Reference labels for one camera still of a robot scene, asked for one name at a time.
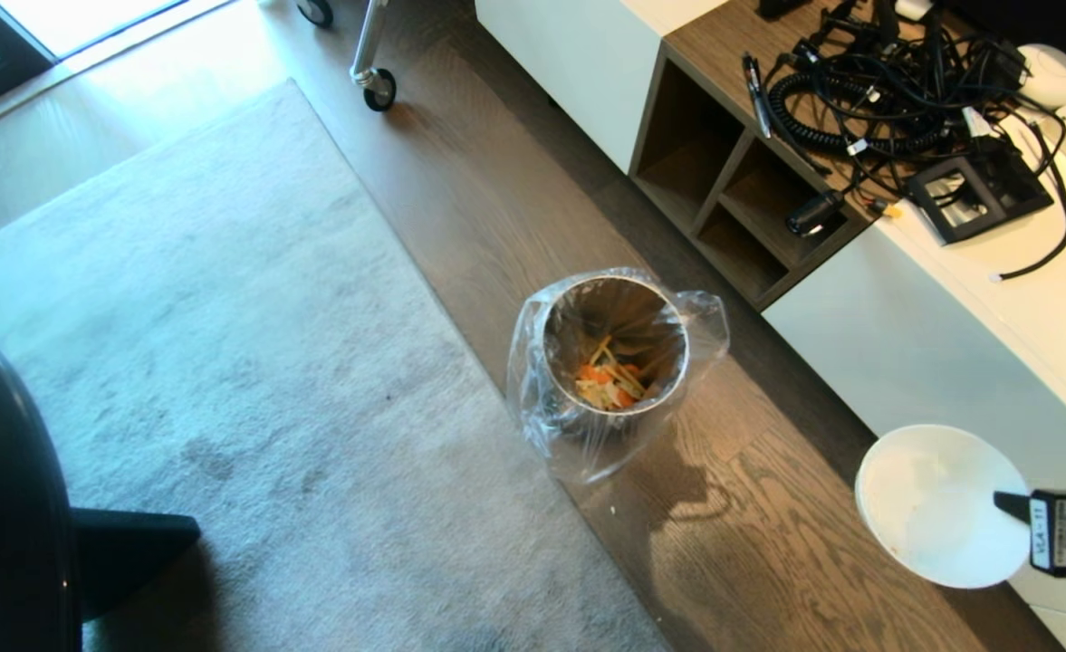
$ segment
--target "black chair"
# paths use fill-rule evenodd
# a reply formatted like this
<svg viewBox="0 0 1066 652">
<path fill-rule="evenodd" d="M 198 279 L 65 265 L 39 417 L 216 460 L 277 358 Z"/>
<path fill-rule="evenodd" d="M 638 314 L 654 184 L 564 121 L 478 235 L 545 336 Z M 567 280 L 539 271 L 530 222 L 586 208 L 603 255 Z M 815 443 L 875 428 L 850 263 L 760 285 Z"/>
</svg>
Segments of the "black chair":
<svg viewBox="0 0 1066 652">
<path fill-rule="evenodd" d="M 187 516 L 69 507 L 37 408 L 0 355 L 0 649 L 81 649 L 98 618 L 200 536 Z"/>
</svg>

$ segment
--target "pen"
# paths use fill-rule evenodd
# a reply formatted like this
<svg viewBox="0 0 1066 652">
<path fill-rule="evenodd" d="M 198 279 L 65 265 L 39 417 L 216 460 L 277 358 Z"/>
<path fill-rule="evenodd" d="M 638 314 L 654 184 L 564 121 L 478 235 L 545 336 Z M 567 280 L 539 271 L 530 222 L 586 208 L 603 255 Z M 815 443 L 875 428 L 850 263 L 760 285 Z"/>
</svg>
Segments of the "pen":
<svg viewBox="0 0 1066 652">
<path fill-rule="evenodd" d="M 750 100 L 754 102 L 754 116 L 757 118 L 757 127 L 762 132 L 763 137 L 770 137 L 770 116 L 765 115 L 765 108 L 762 105 L 762 83 L 757 74 L 757 61 L 750 53 L 743 53 L 743 74 L 746 76 L 746 87 L 750 92 Z"/>
</svg>

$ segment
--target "chair leg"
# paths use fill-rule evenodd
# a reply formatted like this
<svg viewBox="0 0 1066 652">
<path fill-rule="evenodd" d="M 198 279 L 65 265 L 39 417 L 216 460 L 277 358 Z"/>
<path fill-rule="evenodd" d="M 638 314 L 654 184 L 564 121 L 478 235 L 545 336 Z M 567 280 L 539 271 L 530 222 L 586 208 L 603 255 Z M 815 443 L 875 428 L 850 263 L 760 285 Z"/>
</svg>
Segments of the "chair leg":
<svg viewBox="0 0 1066 652">
<path fill-rule="evenodd" d="M 201 531 L 190 516 L 71 508 L 81 619 L 93 620 L 178 559 Z"/>
</svg>

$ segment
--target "label sticker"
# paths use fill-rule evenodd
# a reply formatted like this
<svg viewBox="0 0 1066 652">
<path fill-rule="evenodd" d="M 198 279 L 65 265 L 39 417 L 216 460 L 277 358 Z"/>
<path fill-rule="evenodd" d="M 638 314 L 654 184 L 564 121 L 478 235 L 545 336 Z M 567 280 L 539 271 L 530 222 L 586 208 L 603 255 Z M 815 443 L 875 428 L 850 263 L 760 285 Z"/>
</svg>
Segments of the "label sticker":
<svg viewBox="0 0 1066 652">
<path fill-rule="evenodd" d="M 1055 539 L 1051 542 L 1051 564 L 1066 567 L 1066 499 L 1055 501 Z"/>
<path fill-rule="evenodd" d="M 1040 499 L 1028 501 L 1031 507 L 1031 525 L 1033 525 L 1033 566 L 1046 571 L 1051 570 L 1051 540 L 1047 534 L 1047 503 Z"/>
</svg>

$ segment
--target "white bowl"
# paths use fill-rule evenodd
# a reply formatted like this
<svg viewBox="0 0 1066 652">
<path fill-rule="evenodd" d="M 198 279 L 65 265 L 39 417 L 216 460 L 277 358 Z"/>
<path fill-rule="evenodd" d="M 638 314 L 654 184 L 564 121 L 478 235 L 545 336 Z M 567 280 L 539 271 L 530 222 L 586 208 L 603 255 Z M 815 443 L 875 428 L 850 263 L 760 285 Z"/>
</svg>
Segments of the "white bowl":
<svg viewBox="0 0 1066 652">
<path fill-rule="evenodd" d="M 871 446 L 855 479 L 858 512 L 907 570 L 954 589 L 1007 581 L 1028 558 L 1028 525 L 992 492 L 1028 495 L 999 450 L 949 425 L 907 425 Z"/>
</svg>

